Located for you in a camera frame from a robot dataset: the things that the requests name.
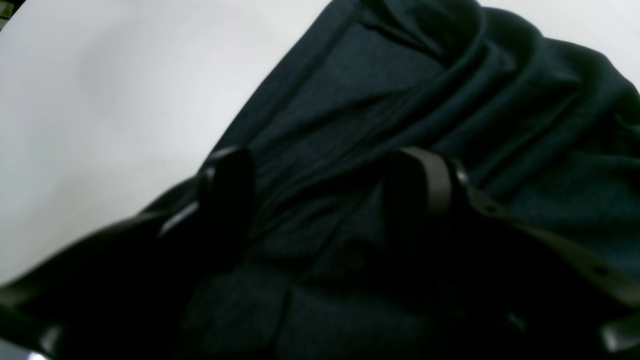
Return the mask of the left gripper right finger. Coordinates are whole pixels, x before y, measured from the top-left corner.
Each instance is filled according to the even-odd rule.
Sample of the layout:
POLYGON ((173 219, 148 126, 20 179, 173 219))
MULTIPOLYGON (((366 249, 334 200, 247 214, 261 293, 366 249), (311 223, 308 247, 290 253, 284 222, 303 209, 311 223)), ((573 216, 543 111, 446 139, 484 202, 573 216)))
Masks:
POLYGON ((460 162, 395 150, 383 198, 391 237, 439 285, 452 353, 638 353, 638 282, 514 217, 460 162))

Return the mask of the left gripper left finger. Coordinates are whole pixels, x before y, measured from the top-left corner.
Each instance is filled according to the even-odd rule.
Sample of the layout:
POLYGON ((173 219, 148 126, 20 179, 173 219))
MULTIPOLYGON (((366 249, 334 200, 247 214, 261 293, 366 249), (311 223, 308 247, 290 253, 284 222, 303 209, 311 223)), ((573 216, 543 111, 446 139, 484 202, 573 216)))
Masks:
POLYGON ((146 209, 1 287, 1 339, 50 360, 169 360, 202 278, 237 262, 254 196, 250 151, 211 153, 146 209))

